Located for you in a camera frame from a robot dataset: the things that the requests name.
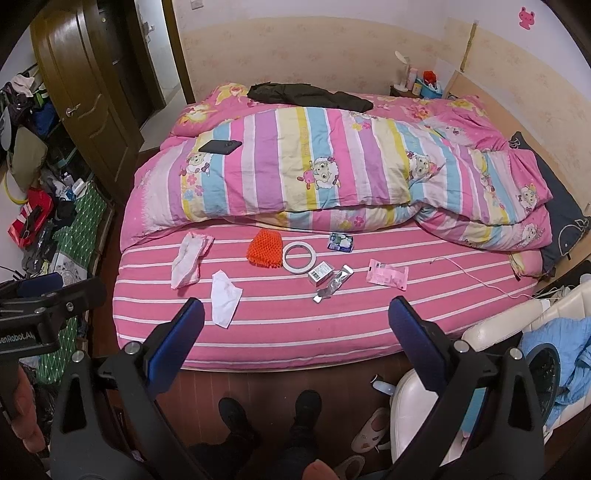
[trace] pillow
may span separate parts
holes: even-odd
[[[236,116],[246,116],[257,111],[268,110],[268,105],[250,100],[248,87],[239,83],[227,83],[217,87],[203,102],[187,105],[179,115],[169,137],[198,137]]]
[[[585,217],[573,196],[556,177],[542,157],[531,148],[521,132],[516,132],[509,141],[511,148],[530,150],[535,154],[540,173],[554,197],[545,206],[550,215],[552,243],[541,249],[542,269],[545,275],[554,274],[554,266],[567,255],[583,235],[589,231],[590,217]]]
[[[540,250],[524,250],[509,254],[509,263],[518,278],[540,277],[543,270],[543,260]]]

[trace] pink striped mattress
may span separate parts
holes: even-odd
[[[201,280],[180,290],[170,288],[171,263],[188,230],[206,232],[215,241],[202,259]],[[284,244],[295,239],[310,243],[318,261],[335,268],[347,264],[354,275],[331,298],[312,301],[314,286],[306,275],[283,268],[251,265],[246,249],[259,228],[251,225],[210,223],[186,227],[163,238],[128,248],[121,259],[113,294],[113,318],[121,346],[143,341],[161,322],[171,320],[185,299],[200,299],[206,325],[184,368],[201,370],[262,370],[321,367],[360,361],[399,351],[388,327],[388,304],[401,292],[365,280],[369,260],[408,265],[404,293],[419,315],[446,333],[459,334],[470,325],[526,301],[487,288],[458,269],[452,258],[471,275],[513,296],[531,294],[536,281],[516,280],[507,254],[471,249],[441,240],[413,221],[355,235],[352,253],[326,248],[326,233],[282,232]],[[307,263],[298,251],[291,263]],[[211,278],[223,270],[243,289],[242,299],[226,330],[211,322]]]

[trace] cartoon sheep print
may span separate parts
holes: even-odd
[[[521,232],[521,242],[519,242],[520,247],[527,247],[530,243],[534,240],[537,240],[542,236],[544,231],[538,228],[535,224],[529,223],[523,228],[523,232]]]
[[[441,170],[426,155],[419,155],[418,153],[407,150],[407,157],[410,161],[409,180],[422,180],[428,176],[435,175]]]
[[[526,185],[519,192],[520,194],[517,198],[520,205],[528,214],[531,213],[538,203],[538,194],[536,193],[535,185],[533,183]]]
[[[339,168],[333,157],[320,157],[313,162],[310,161],[310,169],[297,179],[306,182],[308,190],[312,184],[315,185],[316,190],[331,189],[335,185],[340,187]]]
[[[185,165],[181,170],[181,175],[184,177],[187,174],[196,174],[200,171],[204,172],[206,175],[209,175],[211,157],[211,153],[196,152],[192,154],[187,159],[187,165]]]

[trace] pink pillow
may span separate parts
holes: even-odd
[[[524,250],[509,254],[511,268],[517,277],[539,277],[542,275],[542,254],[540,250]]]
[[[183,109],[169,137],[198,137],[226,120],[270,108],[250,100],[248,90],[249,87],[240,83],[220,85],[203,102],[187,105]]]

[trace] slipper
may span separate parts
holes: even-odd
[[[390,410],[385,407],[378,408],[351,442],[351,450],[355,453],[370,451],[384,438],[389,428]]]
[[[356,480],[361,474],[363,466],[365,465],[365,458],[361,455],[353,455],[347,458],[343,463],[334,468],[336,476],[339,480]]]

